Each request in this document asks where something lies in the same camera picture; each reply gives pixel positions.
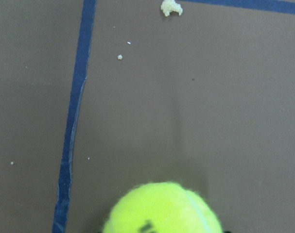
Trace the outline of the yellow tennis ball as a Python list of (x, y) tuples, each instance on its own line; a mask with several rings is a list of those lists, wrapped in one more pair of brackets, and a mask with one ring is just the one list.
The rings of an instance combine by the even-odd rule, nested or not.
[(104, 233), (221, 233), (216, 214), (197, 193), (172, 182), (138, 186), (114, 205)]

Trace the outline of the large white crumb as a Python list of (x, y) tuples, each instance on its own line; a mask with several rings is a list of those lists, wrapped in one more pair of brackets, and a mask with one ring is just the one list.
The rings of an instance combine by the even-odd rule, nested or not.
[(181, 4), (177, 3), (175, 0), (163, 0), (160, 9), (165, 17), (168, 17), (172, 12), (177, 13), (179, 16), (183, 13)]

